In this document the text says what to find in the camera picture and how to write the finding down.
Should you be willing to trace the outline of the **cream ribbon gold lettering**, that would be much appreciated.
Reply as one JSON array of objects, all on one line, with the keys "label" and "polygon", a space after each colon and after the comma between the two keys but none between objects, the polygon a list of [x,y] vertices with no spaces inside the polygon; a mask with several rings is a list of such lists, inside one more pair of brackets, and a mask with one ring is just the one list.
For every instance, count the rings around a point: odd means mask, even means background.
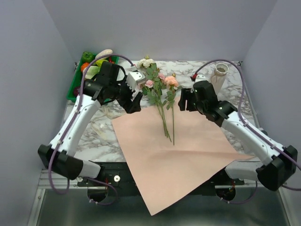
[{"label": "cream ribbon gold lettering", "polygon": [[112,120],[123,116],[125,111],[113,105],[103,105],[92,117],[90,127],[93,132],[103,141],[110,140],[113,132]]}]

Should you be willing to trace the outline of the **peach rose stem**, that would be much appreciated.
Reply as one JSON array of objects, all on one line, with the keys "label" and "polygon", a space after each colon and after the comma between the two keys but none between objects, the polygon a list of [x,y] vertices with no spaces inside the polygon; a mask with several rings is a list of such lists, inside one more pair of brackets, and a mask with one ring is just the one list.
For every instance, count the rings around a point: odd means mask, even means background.
[{"label": "peach rose stem", "polygon": [[167,92],[166,92],[166,101],[167,106],[166,109],[171,109],[172,112],[172,142],[173,145],[175,145],[175,121],[174,121],[174,104],[175,104],[175,97],[176,92],[178,89],[181,88],[179,85],[179,82],[177,81],[175,77],[175,73],[173,73],[171,76],[167,76],[164,79],[164,84],[166,85]]}]

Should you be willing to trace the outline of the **pink wrapping paper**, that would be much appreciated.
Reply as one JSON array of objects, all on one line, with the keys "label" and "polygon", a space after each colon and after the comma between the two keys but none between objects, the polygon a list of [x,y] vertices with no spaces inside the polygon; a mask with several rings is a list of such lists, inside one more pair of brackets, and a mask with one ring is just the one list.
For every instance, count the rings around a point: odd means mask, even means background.
[{"label": "pink wrapping paper", "polygon": [[151,215],[174,204],[235,160],[245,160],[222,130],[198,112],[175,110],[165,137],[156,107],[112,120],[118,143]]}]

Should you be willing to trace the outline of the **white rose stem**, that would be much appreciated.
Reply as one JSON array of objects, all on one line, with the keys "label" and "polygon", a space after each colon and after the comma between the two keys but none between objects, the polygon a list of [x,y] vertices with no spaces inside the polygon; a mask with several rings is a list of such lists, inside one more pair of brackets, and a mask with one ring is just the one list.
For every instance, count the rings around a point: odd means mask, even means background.
[{"label": "white rose stem", "polygon": [[150,58],[144,58],[138,61],[137,68],[141,69],[147,80],[153,80],[156,78],[155,73],[160,73],[160,69],[157,67],[156,62]]}]

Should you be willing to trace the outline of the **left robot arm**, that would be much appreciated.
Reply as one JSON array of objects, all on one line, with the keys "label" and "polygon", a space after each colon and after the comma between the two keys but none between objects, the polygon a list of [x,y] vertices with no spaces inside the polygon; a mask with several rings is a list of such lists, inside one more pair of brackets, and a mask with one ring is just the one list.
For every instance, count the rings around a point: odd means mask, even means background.
[{"label": "left robot arm", "polygon": [[84,81],[83,94],[76,103],[66,122],[49,145],[41,145],[38,154],[44,166],[67,179],[88,178],[94,186],[104,182],[101,165],[75,158],[76,149],[91,118],[106,100],[117,100],[126,113],[141,110],[142,93],[134,96],[136,87],[145,82],[145,76],[135,70],[118,80],[120,65],[104,62],[98,74]]}]

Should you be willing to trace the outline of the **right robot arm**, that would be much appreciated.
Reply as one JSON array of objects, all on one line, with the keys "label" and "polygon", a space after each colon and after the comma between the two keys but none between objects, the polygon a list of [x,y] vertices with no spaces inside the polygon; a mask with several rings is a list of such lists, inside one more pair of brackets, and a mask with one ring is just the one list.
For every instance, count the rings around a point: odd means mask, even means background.
[{"label": "right robot arm", "polygon": [[250,160],[236,160],[217,171],[219,183],[248,179],[276,191],[296,172],[296,148],[274,141],[246,120],[229,101],[218,100],[210,82],[198,81],[192,88],[182,88],[178,106],[182,111],[198,111],[240,139],[255,154]]}]

